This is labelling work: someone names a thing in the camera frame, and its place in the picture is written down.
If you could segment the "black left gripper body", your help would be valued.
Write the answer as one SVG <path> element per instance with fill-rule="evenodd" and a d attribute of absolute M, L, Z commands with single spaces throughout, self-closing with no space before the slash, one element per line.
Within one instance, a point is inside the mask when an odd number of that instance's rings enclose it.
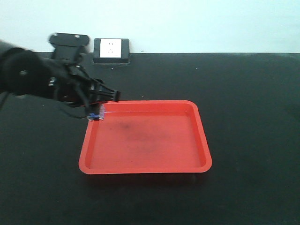
<path fill-rule="evenodd" d="M 75 108 L 105 102 L 100 101 L 99 89 L 104 82 L 88 75 L 81 65 L 63 65 L 66 77 L 54 82 L 53 99 Z"/>

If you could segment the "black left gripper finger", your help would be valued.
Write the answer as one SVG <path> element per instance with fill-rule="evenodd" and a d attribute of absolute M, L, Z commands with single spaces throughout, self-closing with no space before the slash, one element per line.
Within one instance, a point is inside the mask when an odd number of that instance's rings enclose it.
<path fill-rule="evenodd" d="M 120 92 L 108 88 L 102 88 L 100 91 L 100 101 L 107 102 L 113 101 L 118 102 L 120 100 Z"/>

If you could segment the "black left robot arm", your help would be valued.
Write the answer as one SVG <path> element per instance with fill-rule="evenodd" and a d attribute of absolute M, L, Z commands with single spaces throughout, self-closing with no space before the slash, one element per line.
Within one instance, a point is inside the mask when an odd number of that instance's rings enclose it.
<path fill-rule="evenodd" d="M 88 75 L 80 64 L 82 53 L 76 52 L 74 59 L 43 58 L 34 51 L 1 41 L 0 91 L 53 99 L 72 108 L 119 101 L 119 91 Z"/>

